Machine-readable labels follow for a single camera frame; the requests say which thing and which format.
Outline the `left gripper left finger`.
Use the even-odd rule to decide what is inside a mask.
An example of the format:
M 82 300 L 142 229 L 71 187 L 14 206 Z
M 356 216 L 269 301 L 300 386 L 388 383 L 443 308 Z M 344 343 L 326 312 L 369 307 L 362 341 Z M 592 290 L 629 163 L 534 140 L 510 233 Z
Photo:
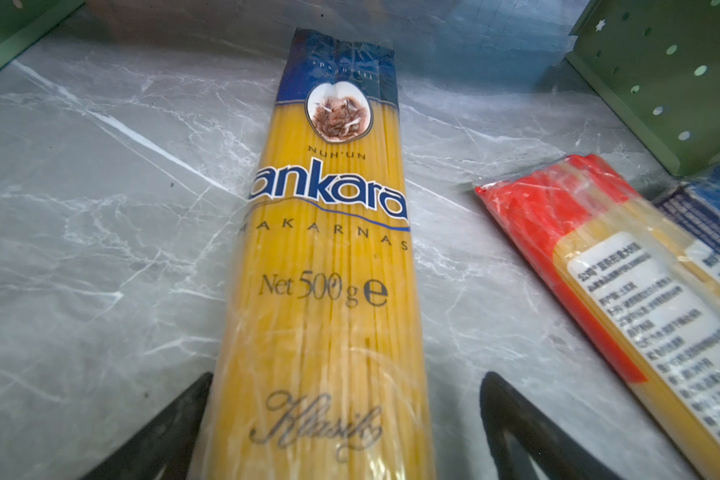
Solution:
M 208 403 L 212 379 L 212 373 L 202 374 L 84 477 L 185 480 Z

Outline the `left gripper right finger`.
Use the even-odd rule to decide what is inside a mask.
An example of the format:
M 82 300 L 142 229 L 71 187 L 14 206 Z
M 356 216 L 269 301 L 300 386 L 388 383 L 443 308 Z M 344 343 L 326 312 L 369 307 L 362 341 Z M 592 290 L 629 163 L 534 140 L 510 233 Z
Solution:
M 579 445 L 496 372 L 480 386 L 480 414 L 501 479 L 611 479 L 620 476 Z

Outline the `blue yellow pasta bag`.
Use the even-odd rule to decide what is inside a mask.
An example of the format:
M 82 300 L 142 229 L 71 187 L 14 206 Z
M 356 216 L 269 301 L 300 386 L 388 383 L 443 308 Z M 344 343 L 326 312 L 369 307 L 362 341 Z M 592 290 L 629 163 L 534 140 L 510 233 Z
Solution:
M 394 53 L 292 38 L 192 479 L 436 475 Z

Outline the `red spaghetti bag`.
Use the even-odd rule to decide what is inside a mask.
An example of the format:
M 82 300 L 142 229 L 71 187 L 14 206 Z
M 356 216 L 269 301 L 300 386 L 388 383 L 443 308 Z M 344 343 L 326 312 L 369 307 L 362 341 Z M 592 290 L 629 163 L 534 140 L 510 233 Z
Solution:
M 476 194 L 706 479 L 720 479 L 720 260 L 605 160 L 570 155 Z

